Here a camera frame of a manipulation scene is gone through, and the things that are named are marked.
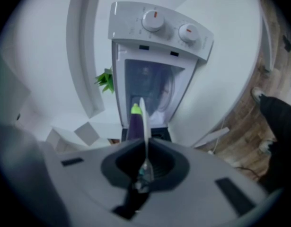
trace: plant leaf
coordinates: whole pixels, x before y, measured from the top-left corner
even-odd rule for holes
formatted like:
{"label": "plant leaf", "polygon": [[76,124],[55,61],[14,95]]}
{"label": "plant leaf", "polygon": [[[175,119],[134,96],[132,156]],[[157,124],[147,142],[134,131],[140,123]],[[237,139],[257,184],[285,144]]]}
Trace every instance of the plant leaf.
{"label": "plant leaf", "polygon": [[103,83],[103,84],[107,83],[106,78],[105,77],[102,78],[101,81],[98,81],[97,83]]}
{"label": "plant leaf", "polygon": [[113,76],[110,75],[110,77],[108,78],[107,84],[109,86],[109,89],[111,90],[111,92],[114,92],[114,83],[113,83]]}
{"label": "plant leaf", "polygon": [[107,84],[106,81],[100,81],[100,82],[99,82],[99,86],[103,86],[103,85],[106,85],[106,84]]}
{"label": "plant leaf", "polygon": [[102,92],[104,93],[106,90],[108,90],[108,85],[106,85],[105,87],[104,87],[104,89],[102,90]]}
{"label": "plant leaf", "polygon": [[105,76],[105,80],[107,81],[107,83],[108,83],[108,78],[109,78],[109,74],[106,74],[106,73],[104,73],[104,76]]}
{"label": "plant leaf", "polygon": [[104,78],[104,73],[102,73],[101,75],[97,76],[96,79],[97,81],[101,81]]}
{"label": "plant leaf", "polygon": [[106,69],[106,68],[104,69],[104,73],[108,74],[108,75],[112,75],[113,74],[111,69]]}

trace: person's leg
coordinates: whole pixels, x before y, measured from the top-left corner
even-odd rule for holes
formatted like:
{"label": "person's leg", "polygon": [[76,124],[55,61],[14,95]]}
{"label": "person's leg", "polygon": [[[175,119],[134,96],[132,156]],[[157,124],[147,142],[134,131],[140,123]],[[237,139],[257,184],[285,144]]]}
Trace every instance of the person's leg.
{"label": "person's leg", "polygon": [[291,141],[291,106],[278,98],[265,96],[259,88],[254,88],[252,95],[277,140]]}
{"label": "person's leg", "polygon": [[283,154],[286,154],[286,152],[279,150],[282,148],[279,142],[270,144],[268,148],[268,151],[271,153],[268,170],[262,177],[260,177],[258,183],[260,183],[269,193],[272,193],[276,189],[285,186],[285,158],[283,158]]}

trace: cable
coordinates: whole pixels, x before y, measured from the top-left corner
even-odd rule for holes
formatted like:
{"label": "cable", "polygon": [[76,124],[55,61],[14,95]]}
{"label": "cable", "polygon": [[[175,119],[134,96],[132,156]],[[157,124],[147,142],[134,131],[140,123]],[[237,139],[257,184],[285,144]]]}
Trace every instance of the cable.
{"label": "cable", "polygon": [[[224,117],[224,119],[223,119],[223,121],[222,121],[222,125],[221,125],[220,130],[223,128],[224,121],[225,121],[225,117]],[[215,147],[214,147],[213,150],[212,150],[212,154],[215,154],[215,151],[216,151],[217,145],[218,145],[218,143],[219,143],[219,138],[220,138],[220,136],[219,136],[219,137],[217,138],[217,140],[216,140],[216,144],[215,144]]]}
{"label": "cable", "polygon": [[247,171],[251,171],[257,178],[260,178],[260,176],[252,169],[249,169],[247,167],[242,167],[242,166],[237,166],[235,167],[236,169],[241,169],[241,170],[247,170]]}

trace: white washing machine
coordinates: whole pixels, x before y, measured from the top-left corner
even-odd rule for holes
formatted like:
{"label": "white washing machine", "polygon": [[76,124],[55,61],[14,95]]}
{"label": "white washing machine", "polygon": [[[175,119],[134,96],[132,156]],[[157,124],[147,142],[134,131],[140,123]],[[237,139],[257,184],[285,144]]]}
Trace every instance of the white washing machine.
{"label": "white washing machine", "polygon": [[198,60],[208,60],[213,34],[176,11],[140,2],[114,2],[108,38],[113,79],[126,139],[130,111],[144,98],[152,136],[169,140],[168,123]]}

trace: sneaker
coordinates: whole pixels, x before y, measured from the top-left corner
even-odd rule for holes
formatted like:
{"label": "sneaker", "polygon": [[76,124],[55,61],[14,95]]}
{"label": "sneaker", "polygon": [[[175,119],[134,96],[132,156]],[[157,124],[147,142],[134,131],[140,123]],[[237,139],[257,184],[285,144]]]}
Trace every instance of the sneaker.
{"label": "sneaker", "polygon": [[253,99],[257,104],[260,104],[262,95],[265,96],[265,93],[260,88],[254,87],[251,89],[251,96],[253,96]]}
{"label": "sneaker", "polygon": [[268,154],[270,155],[271,154],[271,151],[270,151],[270,145],[272,145],[275,141],[272,140],[272,139],[267,139],[267,140],[263,140],[261,141],[260,145],[259,145],[259,149],[265,153],[265,154]]}

